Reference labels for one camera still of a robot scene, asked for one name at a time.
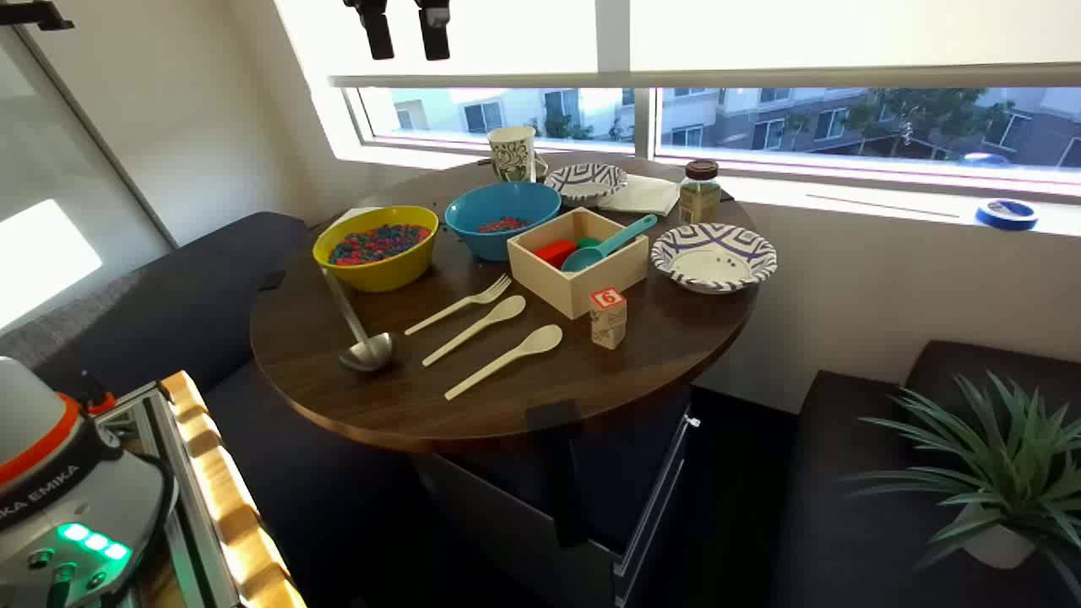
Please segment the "blue white patterned bowl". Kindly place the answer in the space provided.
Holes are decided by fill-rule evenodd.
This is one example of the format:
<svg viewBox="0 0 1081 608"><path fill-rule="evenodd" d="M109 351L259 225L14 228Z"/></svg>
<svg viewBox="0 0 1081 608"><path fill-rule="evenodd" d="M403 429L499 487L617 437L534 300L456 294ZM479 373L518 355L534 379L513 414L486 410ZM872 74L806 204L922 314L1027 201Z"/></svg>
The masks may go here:
<svg viewBox="0 0 1081 608"><path fill-rule="evenodd" d="M736 225L681 225L652 244L652 268L694 294L741 294L780 270L777 248Z"/></svg>

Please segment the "yellow bowl with beads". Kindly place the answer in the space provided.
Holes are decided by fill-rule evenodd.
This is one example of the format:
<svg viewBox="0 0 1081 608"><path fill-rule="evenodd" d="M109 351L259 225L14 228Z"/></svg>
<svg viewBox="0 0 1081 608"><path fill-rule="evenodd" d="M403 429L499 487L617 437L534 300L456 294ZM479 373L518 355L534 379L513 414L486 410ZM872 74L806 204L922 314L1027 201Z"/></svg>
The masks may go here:
<svg viewBox="0 0 1081 608"><path fill-rule="evenodd" d="M438 216L430 208L375 208L322 230L311 258L346 289L385 294L430 270L435 239Z"/></svg>

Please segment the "white paper napkin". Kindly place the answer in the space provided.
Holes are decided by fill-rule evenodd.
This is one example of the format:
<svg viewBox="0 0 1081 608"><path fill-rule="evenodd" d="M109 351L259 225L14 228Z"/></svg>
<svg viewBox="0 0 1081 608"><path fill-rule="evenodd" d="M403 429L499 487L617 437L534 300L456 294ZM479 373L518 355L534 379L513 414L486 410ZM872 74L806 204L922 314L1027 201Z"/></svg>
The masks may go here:
<svg viewBox="0 0 1081 608"><path fill-rule="evenodd" d="M669 216L676 201L678 201L678 185L672 178L628 176L615 192L602 195L599 208L605 212L655 212L655 216Z"/></svg>

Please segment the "red cup in box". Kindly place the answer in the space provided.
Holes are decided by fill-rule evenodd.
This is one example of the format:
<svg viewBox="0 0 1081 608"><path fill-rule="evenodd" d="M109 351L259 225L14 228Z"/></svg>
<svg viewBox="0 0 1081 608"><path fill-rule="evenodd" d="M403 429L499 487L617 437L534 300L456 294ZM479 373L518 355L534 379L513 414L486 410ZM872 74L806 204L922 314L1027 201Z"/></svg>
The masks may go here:
<svg viewBox="0 0 1081 608"><path fill-rule="evenodd" d="M574 239L552 239L552 244L536 248L534 254L536 254L544 264L561 268L574 249L579 249Z"/></svg>

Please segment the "wooden box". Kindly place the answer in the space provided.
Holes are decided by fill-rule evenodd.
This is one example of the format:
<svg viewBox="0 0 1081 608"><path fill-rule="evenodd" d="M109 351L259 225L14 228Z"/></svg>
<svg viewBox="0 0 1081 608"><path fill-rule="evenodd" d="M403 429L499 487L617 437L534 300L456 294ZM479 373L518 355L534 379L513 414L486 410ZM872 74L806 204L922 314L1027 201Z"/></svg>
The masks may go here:
<svg viewBox="0 0 1081 608"><path fill-rule="evenodd" d="M628 291L650 277L650 236L636 236L583 270L561 270L556 264L548 264L541 249L552 244L609 239L617 230L617 220L593 210L566 210L507 239L509 277L566 320L579 320L591 312L593 291Z"/></svg>

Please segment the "teal spoon in box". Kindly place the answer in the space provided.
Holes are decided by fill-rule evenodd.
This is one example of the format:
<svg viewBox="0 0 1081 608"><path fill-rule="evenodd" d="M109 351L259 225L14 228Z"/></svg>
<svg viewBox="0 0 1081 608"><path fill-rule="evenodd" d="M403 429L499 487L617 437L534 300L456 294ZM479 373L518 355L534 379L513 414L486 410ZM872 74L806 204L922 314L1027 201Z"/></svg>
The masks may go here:
<svg viewBox="0 0 1081 608"><path fill-rule="evenodd" d="M605 262L609 254L615 254L617 248L633 244L636 236L650 232L658 225L658 216L638 216L636 225L623 228L617 232L611 232L609 239L599 239L591 248L579 248L561 270L583 270L599 262Z"/></svg>

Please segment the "glass jar dark lid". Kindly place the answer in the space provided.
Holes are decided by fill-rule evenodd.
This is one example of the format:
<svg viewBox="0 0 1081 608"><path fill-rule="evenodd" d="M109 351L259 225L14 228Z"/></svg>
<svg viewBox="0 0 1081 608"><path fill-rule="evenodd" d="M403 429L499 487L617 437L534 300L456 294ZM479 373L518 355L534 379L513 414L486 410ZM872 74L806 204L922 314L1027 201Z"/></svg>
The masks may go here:
<svg viewBox="0 0 1081 608"><path fill-rule="evenodd" d="M678 212L687 225L702 225L716 216L721 208L721 167L713 158L694 158L678 185Z"/></svg>

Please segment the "cream plastic spoon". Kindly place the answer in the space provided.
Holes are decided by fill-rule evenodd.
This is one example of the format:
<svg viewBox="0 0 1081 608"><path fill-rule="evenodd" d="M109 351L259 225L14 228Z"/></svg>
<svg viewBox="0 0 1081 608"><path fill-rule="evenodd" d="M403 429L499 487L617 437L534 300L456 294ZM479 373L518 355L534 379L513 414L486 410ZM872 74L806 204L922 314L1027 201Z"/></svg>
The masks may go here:
<svg viewBox="0 0 1081 608"><path fill-rule="evenodd" d="M563 341L561 326L541 326L520 345L507 350L503 355L497 355L493 361L486 361L483 368L477 368L474 374L466 374L462 383L445 389L443 399L452 404L452 399L466 396L470 389L477 389L479 383L486 383L491 374L503 373L507 365L513 365L520 357L548 355L561 341Z"/></svg>

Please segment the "metal ladle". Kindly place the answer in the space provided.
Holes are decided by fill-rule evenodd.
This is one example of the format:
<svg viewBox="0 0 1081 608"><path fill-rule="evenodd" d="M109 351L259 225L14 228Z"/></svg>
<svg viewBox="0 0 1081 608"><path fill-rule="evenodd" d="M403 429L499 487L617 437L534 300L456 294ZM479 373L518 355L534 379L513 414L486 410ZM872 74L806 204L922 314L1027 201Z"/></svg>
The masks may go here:
<svg viewBox="0 0 1081 608"><path fill-rule="evenodd" d="M347 330L350 330L350 345L347 351L341 355L341 361L361 374L375 374L383 368L392 365L392 355L396 355L396 341L387 330L383 335L367 335L366 326L357 320L356 309L350 309L350 299L346 294L341 281L336 274L323 277Z"/></svg>

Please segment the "wooden letter block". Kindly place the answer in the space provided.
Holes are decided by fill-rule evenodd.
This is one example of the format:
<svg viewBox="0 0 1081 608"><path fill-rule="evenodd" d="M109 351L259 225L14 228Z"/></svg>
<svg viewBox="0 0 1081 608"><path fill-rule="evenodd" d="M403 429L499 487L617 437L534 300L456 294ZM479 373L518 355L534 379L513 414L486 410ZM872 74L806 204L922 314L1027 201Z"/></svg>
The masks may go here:
<svg viewBox="0 0 1081 608"><path fill-rule="evenodd" d="M591 341L615 351L624 341L628 306L617 291L591 299Z"/></svg>

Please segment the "round wooden table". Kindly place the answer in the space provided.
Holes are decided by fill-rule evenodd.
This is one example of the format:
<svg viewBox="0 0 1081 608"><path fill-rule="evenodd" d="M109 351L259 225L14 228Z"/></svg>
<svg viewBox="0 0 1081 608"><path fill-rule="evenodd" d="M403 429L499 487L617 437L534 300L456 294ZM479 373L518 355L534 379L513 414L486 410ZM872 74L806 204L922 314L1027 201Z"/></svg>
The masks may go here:
<svg viewBox="0 0 1081 608"><path fill-rule="evenodd" d="M544 299L438 365L443 328L405 328L503 270L456 239L414 283L338 309L311 258L255 306L255 357L287 406L341 441L405 452L435 507L503 574L556 608L633 608L688 445L694 383L752 299L645 274L605 351Z"/></svg>

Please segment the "dark grey sofa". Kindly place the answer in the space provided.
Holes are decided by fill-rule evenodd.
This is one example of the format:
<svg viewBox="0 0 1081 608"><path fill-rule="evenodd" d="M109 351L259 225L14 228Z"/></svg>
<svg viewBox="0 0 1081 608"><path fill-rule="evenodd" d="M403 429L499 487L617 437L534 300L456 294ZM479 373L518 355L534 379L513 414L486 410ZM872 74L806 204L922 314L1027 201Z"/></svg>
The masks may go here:
<svg viewBox="0 0 1081 608"><path fill-rule="evenodd" d="M244 216L65 299L3 351L56 389L114 396L185 373L311 608L462 608L459 551L410 459L311 425L256 373L250 306L303 236L295 216Z"/></svg>

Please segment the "blue tape roll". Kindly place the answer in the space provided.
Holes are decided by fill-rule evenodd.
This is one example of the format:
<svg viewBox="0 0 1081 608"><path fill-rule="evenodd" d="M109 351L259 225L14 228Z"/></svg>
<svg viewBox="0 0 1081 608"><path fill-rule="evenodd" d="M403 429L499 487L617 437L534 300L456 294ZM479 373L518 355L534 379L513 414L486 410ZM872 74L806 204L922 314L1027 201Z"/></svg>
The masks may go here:
<svg viewBox="0 0 1081 608"><path fill-rule="evenodd" d="M1038 210L1019 201L990 201L977 210L977 220L993 230L1034 230Z"/></svg>

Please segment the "green potted plant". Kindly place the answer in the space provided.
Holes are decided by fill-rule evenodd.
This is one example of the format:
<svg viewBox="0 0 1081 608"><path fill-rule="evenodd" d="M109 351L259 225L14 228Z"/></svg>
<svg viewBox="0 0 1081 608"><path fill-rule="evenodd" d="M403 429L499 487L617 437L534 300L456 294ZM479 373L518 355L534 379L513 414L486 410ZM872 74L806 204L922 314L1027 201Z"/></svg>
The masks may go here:
<svg viewBox="0 0 1081 608"><path fill-rule="evenodd" d="M931 459L849 473L845 485L856 498L925 494L953 515L925 539L914 569L1007 532L1043 556L1071 602L1081 602L1081 420L1018 379L956 374L953 386L956 406L899 389L899 415L864 415L864 425Z"/></svg>

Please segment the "wooden aluminium frame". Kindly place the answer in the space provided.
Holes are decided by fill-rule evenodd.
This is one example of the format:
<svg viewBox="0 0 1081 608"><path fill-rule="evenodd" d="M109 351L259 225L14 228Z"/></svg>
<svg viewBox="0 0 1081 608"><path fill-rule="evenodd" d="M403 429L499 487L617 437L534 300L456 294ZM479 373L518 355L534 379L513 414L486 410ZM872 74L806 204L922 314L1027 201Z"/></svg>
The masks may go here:
<svg viewBox="0 0 1081 608"><path fill-rule="evenodd" d="M105 425L159 459L178 489L122 608L306 608L185 373L131 389Z"/></svg>

